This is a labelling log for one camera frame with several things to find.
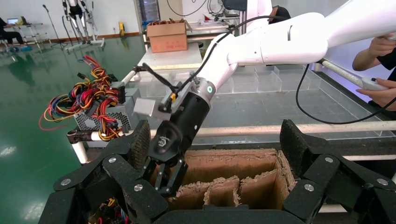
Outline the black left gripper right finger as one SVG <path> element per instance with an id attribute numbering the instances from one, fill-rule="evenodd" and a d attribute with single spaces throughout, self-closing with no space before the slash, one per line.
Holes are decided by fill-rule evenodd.
<path id="1" fill-rule="evenodd" d="M 301 132 L 289 119 L 280 131 L 281 150 L 299 177 L 283 210 L 310 224 L 326 201 L 357 213 L 360 224 L 396 221 L 396 185 L 330 148 L 325 139 Z"/>

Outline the operator left hand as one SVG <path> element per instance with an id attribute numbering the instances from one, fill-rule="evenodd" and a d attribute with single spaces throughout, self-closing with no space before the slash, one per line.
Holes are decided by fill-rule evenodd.
<path id="1" fill-rule="evenodd" d="M 379 85 L 388 87 L 389 89 L 382 91 L 357 89 L 356 91 L 370 97 L 380 107 L 384 107 L 396 97 L 396 82 L 381 78 L 377 78 L 376 80 Z"/>

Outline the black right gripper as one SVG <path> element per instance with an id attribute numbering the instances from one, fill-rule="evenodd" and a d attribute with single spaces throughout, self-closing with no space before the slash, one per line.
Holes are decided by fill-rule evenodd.
<path id="1" fill-rule="evenodd" d="M 170 120 L 163 121 L 151 140 L 144 163 L 144 179 L 150 181 L 157 170 L 154 188 L 164 197 L 174 197 L 181 186 L 188 165 L 184 154 L 205 120 L 209 104 L 195 93 L 189 92 Z M 175 165 L 170 172 L 170 165 Z"/>

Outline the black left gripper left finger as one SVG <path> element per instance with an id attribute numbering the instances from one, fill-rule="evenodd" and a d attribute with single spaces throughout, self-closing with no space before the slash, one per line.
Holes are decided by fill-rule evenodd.
<path id="1" fill-rule="evenodd" d="M 59 178 L 39 223 L 85 224 L 94 210 L 113 197 L 134 223 L 153 224 L 168 204 L 133 167 L 149 142 L 149 123 L 141 120 L 129 135 L 111 140 L 97 159 Z"/>

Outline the operator right hand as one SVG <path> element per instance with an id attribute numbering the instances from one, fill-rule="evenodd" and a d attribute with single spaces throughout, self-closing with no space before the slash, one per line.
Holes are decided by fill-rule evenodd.
<path id="1" fill-rule="evenodd" d="M 396 41 L 392 39 L 394 37 L 392 33 L 375 37 L 368 48 L 369 56 L 378 57 L 391 53 L 396 47 Z"/>

